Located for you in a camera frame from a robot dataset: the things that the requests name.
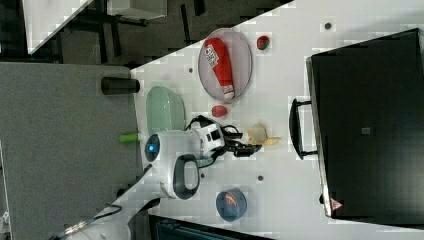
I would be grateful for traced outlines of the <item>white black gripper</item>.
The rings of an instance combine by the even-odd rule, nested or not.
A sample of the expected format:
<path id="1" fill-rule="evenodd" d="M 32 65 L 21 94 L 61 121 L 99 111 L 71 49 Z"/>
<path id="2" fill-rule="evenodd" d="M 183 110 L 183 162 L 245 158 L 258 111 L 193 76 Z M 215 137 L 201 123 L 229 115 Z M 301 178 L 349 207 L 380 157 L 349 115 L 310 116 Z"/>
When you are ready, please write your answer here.
<path id="1" fill-rule="evenodd" d="M 200 139 L 200 152 L 203 158 L 218 156 L 225 151 L 226 142 L 223 130 L 218 123 L 195 123 L 194 131 Z M 228 139 L 241 139 L 243 133 L 226 133 Z M 235 157 L 250 157 L 262 148 L 261 145 L 237 144 L 233 147 Z"/>

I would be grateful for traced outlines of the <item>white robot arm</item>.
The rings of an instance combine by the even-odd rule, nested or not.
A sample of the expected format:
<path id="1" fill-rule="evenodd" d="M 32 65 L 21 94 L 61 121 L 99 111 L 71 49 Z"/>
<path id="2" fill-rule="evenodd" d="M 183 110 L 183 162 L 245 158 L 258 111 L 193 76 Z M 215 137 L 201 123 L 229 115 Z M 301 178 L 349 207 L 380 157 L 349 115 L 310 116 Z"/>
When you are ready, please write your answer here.
<path id="1" fill-rule="evenodd" d="M 131 240 L 130 220 L 162 198 L 187 200 L 200 186 L 201 168 L 227 152 L 249 157 L 260 144 L 244 144 L 235 127 L 197 116 L 184 130 L 160 131 L 145 143 L 148 166 L 139 181 L 95 216 L 53 235 L 49 240 Z"/>

